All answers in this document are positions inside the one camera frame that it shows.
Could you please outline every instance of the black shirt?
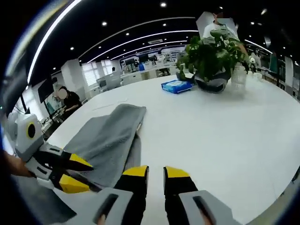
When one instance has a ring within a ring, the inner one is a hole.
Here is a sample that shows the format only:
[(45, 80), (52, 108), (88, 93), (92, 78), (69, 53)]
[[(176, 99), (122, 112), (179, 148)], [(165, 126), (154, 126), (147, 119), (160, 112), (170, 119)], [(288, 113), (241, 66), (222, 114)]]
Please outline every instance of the black shirt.
[(68, 96), (64, 99), (64, 104), (67, 109), (71, 108), (74, 105), (79, 105), (79, 107), (81, 106), (79, 96), (75, 92), (72, 92), (72, 91), (70, 91), (68, 93)]

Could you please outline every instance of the green plant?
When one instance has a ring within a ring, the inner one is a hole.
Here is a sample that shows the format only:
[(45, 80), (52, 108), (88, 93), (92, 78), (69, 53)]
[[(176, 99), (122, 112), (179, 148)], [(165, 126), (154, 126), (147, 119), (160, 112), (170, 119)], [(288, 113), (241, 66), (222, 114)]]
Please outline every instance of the green plant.
[(186, 68), (203, 80), (210, 81), (219, 71), (225, 71), (231, 75), (238, 62), (243, 62), (243, 54), (238, 46), (241, 42), (232, 38), (227, 29), (212, 30), (212, 37), (192, 37), (186, 47), (187, 54), (177, 61), (180, 77), (185, 79), (183, 69)]

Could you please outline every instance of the white round table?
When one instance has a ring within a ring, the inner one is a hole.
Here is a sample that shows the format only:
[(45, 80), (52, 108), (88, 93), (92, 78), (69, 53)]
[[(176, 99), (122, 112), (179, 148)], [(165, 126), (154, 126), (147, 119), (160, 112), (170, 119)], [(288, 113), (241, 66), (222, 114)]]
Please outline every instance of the white round table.
[[(142, 165), (150, 167), (143, 225), (166, 225), (163, 167), (188, 172), (246, 224), (285, 190), (299, 167), (300, 104), (267, 81), (249, 79), (244, 97), (230, 82), (221, 94), (193, 88), (181, 94), (161, 89), (175, 76), (133, 83), (101, 93), (84, 104), (49, 138), (64, 147), (92, 117), (110, 114), (118, 104), (146, 106)], [(55, 193), (75, 212), (95, 193)]]

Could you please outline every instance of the tissue box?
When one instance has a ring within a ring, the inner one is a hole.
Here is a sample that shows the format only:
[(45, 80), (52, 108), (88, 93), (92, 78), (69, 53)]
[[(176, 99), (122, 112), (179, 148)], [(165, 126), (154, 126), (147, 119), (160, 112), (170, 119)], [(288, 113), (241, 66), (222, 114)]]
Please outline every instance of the tissue box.
[(168, 92), (178, 94), (186, 90), (192, 89), (192, 85), (189, 82), (186, 81), (178, 81), (178, 80), (173, 80), (173, 81), (168, 81), (166, 83), (161, 84), (161, 88), (163, 90), (166, 90)]

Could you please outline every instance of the potted plant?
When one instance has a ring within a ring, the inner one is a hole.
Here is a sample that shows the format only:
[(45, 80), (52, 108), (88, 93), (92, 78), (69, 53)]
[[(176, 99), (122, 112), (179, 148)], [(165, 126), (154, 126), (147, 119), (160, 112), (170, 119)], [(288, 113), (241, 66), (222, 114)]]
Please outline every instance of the potted plant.
[[(187, 54), (179, 58), (176, 74), (179, 80), (197, 83), (207, 92), (220, 93), (224, 90), (238, 63), (245, 61), (245, 54), (238, 47), (239, 40), (232, 38), (227, 29), (212, 30), (212, 37), (194, 36), (186, 46)], [(185, 77), (184, 69), (193, 75)]]

